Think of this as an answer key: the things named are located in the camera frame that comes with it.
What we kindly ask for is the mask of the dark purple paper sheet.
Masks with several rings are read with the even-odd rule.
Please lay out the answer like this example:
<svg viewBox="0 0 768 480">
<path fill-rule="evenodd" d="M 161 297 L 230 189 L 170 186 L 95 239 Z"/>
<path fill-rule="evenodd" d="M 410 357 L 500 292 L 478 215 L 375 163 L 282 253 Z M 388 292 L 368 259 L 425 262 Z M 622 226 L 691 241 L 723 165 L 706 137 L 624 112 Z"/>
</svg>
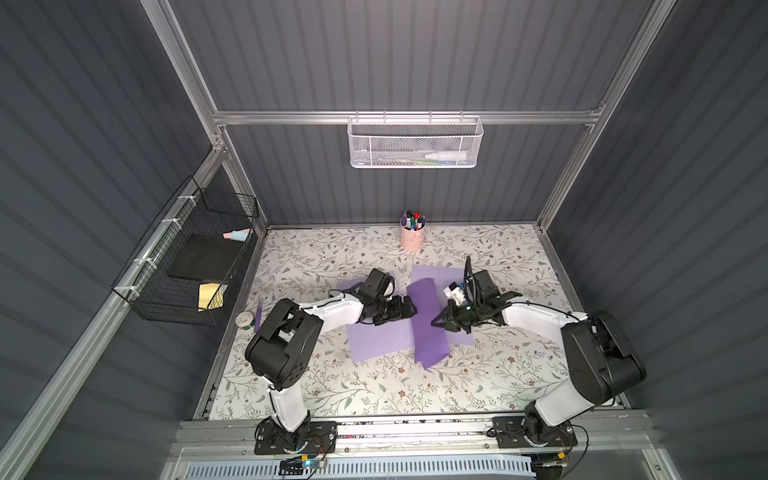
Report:
<svg viewBox="0 0 768 480">
<path fill-rule="evenodd" d="M 411 283 L 406 292 L 417 311 L 411 318 L 415 362 L 428 370 L 450 353 L 446 331 L 431 325 L 442 312 L 436 286 L 433 279 L 424 278 Z"/>
</svg>

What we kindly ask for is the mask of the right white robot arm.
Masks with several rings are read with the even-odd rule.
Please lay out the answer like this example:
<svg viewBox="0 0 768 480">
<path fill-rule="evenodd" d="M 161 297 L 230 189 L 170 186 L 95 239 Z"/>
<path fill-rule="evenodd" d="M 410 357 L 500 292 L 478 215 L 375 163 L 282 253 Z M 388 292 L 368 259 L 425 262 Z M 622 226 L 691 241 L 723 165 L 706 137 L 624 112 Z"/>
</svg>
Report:
<svg viewBox="0 0 768 480">
<path fill-rule="evenodd" d="M 490 324 L 530 330 L 563 349 L 567 374 L 521 417 L 497 417 L 488 431 L 498 446 L 526 442 L 532 447 L 577 444 L 572 420 L 647 377 L 646 368 L 615 317 L 606 311 L 573 313 L 503 292 L 486 270 L 464 266 L 463 281 L 447 290 L 447 306 L 431 321 L 448 332 L 471 333 Z"/>
</svg>

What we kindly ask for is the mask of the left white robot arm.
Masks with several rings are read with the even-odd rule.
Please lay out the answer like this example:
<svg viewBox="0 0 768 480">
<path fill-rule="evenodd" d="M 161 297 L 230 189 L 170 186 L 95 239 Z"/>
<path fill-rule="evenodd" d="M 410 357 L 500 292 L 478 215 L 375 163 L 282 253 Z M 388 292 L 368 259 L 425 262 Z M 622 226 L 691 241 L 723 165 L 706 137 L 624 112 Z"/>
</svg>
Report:
<svg viewBox="0 0 768 480">
<path fill-rule="evenodd" d="M 296 434 L 309 424 L 311 415 L 302 399 L 300 379 L 321 335 L 348 325 L 378 327 L 417 313 L 409 296 L 395 293 L 394 277 L 377 268 L 365 280 L 324 300 L 277 301 L 244 353 L 254 374 L 267 385 L 273 424 L 286 434 Z"/>
</svg>

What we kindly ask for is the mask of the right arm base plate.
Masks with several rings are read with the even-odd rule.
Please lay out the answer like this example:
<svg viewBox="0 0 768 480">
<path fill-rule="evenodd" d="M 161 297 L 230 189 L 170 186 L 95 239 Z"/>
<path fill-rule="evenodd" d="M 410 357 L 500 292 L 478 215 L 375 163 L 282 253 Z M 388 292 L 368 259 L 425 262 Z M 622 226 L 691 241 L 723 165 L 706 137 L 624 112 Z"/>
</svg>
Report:
<svg viewBox="0 0 768 480">
<path fill-rule="evenodd" d="M 552 427 L 531 415 L 496 416 L 486 435 L 495 439 L 502 449 L 559 447 L 570 450 L 578 444 L 570 422 Z"/>
</svg>

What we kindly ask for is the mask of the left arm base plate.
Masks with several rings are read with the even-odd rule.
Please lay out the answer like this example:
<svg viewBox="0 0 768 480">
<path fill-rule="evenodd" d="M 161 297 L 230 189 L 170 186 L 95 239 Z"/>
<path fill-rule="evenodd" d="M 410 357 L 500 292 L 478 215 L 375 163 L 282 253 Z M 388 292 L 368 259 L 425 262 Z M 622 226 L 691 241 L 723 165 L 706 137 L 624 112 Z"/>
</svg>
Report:
<svg viewBox="0 0 768 480">
<path fill-rule="evenodd" d="M 338 438 L 338 423 L 306 419 L 296 431 L 289 432 L 272 417 L 256 427 L 255 455 L 322 456 L 333 453 Z"/>
</svg>

